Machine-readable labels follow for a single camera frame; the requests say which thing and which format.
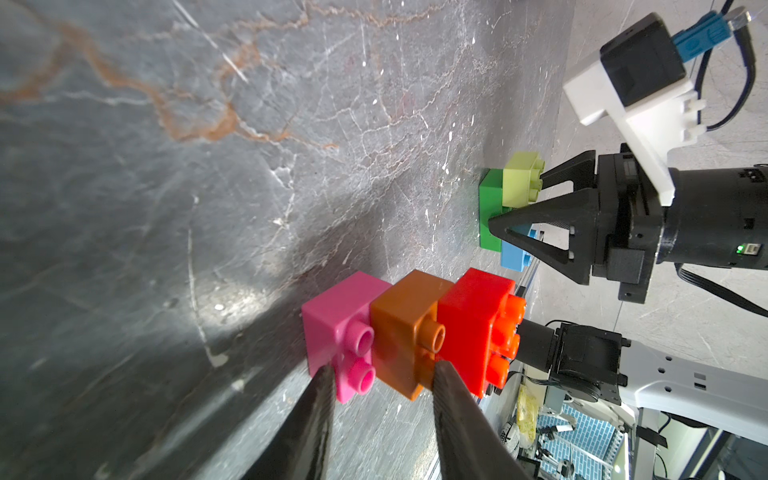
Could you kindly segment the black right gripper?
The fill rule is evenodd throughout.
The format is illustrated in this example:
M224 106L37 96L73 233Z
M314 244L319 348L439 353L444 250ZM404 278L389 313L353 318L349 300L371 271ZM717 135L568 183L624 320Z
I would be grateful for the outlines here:
M618 299L646 301L664 224L664 208L629 146L597 159L587 150L541 174L542 188L572 182L578 190L492 217L490 233L528 252L580 285L591 273L619 284ZM519 233L517 227L548 224L569 232L558 248Z

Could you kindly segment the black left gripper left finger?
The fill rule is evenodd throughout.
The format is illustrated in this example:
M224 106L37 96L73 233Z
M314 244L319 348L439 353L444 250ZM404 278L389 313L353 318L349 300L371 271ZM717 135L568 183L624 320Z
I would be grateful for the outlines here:
M321 367L242 479L325 479L336 403L335 372Z

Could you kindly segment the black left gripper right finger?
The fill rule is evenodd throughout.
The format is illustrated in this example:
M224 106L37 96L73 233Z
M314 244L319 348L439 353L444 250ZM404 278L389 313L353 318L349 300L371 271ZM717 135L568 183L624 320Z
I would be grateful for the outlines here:
M433 411L444 479L528 479L506 450L454 366L434 367Z

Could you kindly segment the lime green lego brick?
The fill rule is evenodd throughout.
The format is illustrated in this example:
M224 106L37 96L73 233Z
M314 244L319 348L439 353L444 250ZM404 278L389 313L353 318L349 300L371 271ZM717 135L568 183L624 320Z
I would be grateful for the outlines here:
M545 162L538 152L517 152L502 172L502 205L522 208L536 202L543 188Z

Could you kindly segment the long green lego brick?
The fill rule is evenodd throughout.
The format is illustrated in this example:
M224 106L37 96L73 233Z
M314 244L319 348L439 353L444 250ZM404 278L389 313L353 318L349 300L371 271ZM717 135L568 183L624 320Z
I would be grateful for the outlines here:
M502 197L503 171L490 169L478 187L479 245L482 249L497 253L502 250L502 241L491 234L488 221L508 211L508 208L502 205Z

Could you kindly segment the blue lego brick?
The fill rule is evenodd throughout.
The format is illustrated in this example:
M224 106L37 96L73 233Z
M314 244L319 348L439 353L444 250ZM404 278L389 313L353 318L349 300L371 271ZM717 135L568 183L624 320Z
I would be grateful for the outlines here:
M520 234L527 234L531 238L538 236L537 230L531 224L514 226L512 230ZM501 241L500 265L503 268L523 272L530 265L531 260L532 256L528 252L507 241Z

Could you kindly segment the pink lego brick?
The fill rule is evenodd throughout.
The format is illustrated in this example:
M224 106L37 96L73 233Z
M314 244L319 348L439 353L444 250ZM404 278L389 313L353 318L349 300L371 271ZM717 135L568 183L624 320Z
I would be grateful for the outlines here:
M356 272L301 307L308 370L333 367L337 401L365 395L376 379L371 304L391 285Z

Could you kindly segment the red lego brick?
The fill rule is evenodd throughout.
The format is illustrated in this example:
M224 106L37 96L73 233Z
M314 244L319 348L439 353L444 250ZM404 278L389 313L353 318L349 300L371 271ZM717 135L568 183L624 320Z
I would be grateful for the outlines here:
M470 268L438 302L446 336L437 358L452 363L477 397L490 385L505 386L518 353L527 303L515 288L511 279Z

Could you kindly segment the orange lego brick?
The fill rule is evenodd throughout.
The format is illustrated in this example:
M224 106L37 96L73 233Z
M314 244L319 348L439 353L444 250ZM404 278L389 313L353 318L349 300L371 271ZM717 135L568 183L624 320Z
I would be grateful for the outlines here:
M371 303L377 378L410 401L433 384L435 357L446 338L439 300L453 283L413 270Z

